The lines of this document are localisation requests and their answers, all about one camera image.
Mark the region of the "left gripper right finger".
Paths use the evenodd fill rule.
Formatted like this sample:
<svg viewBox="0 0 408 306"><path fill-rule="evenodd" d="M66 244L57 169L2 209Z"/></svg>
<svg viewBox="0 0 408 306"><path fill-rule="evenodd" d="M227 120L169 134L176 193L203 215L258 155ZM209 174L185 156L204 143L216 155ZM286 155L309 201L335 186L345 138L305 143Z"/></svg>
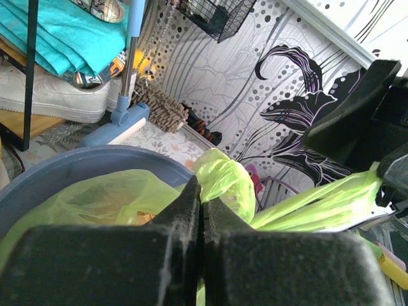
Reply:
<svg viewBox="0 0 408 306"><path fill-rule="evenodd" d="M369 246L350 233L257 231L204 203L207 305L391 305Z"/></svg>

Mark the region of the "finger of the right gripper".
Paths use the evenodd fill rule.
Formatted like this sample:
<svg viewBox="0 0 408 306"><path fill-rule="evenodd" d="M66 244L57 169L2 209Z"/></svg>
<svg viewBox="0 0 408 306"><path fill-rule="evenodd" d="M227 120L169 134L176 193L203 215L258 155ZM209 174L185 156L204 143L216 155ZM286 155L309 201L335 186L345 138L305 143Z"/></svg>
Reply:
<svg viewBox="0 0 408 306"><path fill-rule="evenodd" d="M407 87L395 83L400 61L375 60L348 97L313 123L302 143L353 171L407 155Z"/></svg>
<svg viewBox="0 0 408 306"><path fill-rule="evenodd" d="M377 168L382 180L375 203L379 207L391 204L394 210L407 208L407 149L395 149L384 155Z"/></svg>

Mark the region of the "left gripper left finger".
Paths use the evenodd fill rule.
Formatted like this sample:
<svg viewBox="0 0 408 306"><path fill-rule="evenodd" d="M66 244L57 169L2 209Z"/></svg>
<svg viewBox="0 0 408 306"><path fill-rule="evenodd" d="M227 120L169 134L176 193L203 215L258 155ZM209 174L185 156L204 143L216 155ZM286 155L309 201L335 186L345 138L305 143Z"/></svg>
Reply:
<svg viewBox="0 0 408 306"><path fill-rule="evenodd" d="M37 226L1 274L2 305L194 305L200 279L200 191L142 226Z"/></svg>

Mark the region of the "green plastic trash bag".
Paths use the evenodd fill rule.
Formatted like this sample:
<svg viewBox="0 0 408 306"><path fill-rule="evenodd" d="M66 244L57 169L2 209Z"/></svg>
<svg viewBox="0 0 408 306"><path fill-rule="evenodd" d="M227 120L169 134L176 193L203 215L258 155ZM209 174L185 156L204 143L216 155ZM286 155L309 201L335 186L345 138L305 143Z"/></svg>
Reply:
<svg viewBox="0 0 408 306"><path fill-rule="evenodd" d="M196 177L201 187L200 279L194 305L207 305L204 203L222 201L257 231L331 233L331 226L353 220L358 212L368 212L381 184L373 171L357 173L256 212L254 185L248 172L219 150L204 153L194 164L191 177ZM71 184L24 214L1 237L1 274L16 244L30 229L37 226L138 226L137 212L157 216L180 196L186 184L172 187L142 169L117 171Z"/></svg>

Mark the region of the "blue plastic trash bin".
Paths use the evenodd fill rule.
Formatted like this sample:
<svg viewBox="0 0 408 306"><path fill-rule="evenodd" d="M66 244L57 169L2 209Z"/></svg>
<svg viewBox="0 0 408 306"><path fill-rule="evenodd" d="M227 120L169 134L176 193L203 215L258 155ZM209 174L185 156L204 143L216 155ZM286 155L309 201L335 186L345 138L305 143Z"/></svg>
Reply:
<svg viewBox="0 0 408 306"><path fill-rule="evenodd" d="M100 145L63 152L34 165L1 190L1 237L24 214L65 187L130 169L148 170L172 187L193 175L173 159L139 147Z"/></svg>

